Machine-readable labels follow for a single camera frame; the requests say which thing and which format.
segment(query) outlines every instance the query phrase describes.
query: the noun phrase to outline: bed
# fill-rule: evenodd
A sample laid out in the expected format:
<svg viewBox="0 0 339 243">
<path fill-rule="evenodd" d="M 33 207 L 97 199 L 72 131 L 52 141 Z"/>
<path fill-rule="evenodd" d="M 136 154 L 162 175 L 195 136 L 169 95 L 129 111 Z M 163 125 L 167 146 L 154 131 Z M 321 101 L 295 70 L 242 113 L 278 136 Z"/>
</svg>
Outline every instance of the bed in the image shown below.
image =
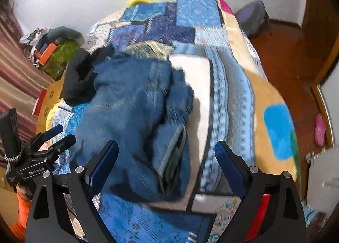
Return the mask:
<svg viewBox="0 0 339 243">
<path fill-rule="evenodd" d="M 289 110 L 267 81 L 257 52 L 225 1 L 177 0 L 119 10 L 90 28 L 84 48 L 92 53 L 108 45 L 145 60 L 169 60 L 184 70 L 194 90 L 185 196 L 176 202 L 142 204 L 106 192 L 94 198 L 117 242 L 216 242 L 241 201 L 232 195 L 214 156 L 219 140 L 249 166 L 278 175 L 287 170 L 299 180 L 299 150 Z M 72 108 L 63 100 L 55 105 L 47 127 L 61 124 L 64 132 L 53 143 L 74 133 L 86 106 Z M 60 156 L 54 174 L 70 172 L 69 156 L 69 150 Z M 268 198 L 263 197 L 263 211 Z M 256 236 L 262 219 L 259 213 L 259 226 L 248 239 Z M 78 234 L 84 236 L 81 229 Z"/>
</svg>

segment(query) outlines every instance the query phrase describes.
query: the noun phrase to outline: denim jeans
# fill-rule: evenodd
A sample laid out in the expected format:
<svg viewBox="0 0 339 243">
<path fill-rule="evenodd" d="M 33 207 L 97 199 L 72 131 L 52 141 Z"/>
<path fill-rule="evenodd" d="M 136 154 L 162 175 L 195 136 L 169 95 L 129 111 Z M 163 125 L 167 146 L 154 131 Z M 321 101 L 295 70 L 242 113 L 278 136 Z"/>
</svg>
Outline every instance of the denim jeans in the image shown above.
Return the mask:
<svg viewBox="0 0 339 243">
<path fill-rule="evenodd" d="M 175 201 L 190 176 L 186 134 L 193 90 L 169 61 L 116 53 L 95 66 L 96 95 L 70 149 L 70 165 L 85 165 L 108 140 L 118 159 L 104 186 L 132 202 Z"/>
</svg>

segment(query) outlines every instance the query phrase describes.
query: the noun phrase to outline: orange box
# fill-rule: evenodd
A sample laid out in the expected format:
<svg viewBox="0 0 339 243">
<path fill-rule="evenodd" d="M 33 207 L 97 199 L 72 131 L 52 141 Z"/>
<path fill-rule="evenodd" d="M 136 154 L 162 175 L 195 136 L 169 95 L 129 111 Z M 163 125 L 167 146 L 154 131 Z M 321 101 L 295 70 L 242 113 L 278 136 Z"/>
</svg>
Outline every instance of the orange box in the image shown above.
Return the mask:
<svg viewBox="0 0 339 243">
<path fill-rule="evenodd" d="M 56 48 L 57 46 L 52 42 L 40 56 L 39 63 L 44 65 Z"/>
</svg>

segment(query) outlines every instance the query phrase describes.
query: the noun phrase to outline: pink slipper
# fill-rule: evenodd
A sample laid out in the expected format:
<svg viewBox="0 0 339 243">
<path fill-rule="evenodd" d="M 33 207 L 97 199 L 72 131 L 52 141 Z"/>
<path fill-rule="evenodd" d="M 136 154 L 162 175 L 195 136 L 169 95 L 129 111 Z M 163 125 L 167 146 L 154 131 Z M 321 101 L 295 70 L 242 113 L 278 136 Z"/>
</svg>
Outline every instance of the pink slipper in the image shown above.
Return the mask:
<svg viewBox="0 0 339 243">
<path fill-rule="evenodd" d="M 316 116 L 316 129 L 314 131 L 314 139 L 318 146 L 324 145 L 326 125 L 322 115 L 319 113 Z"/>
</svg>

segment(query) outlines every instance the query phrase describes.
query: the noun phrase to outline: backpack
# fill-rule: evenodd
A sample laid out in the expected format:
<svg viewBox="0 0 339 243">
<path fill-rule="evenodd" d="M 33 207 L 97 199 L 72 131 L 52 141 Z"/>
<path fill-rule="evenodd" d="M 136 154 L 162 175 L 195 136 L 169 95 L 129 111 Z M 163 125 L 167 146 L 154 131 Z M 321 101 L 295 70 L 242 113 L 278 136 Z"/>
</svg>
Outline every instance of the backpack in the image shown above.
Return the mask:
<svg viewBox="0 0 339 243">
<path fill-rule="evenodd" d="M 234 14 L 240 28 L 248 37 L 255 37 L 260 32 L 260 27 L 265 23 L 271 33 L 270 18 L 262 0 L 255 0 L 245 5 Z"/>
</svg>

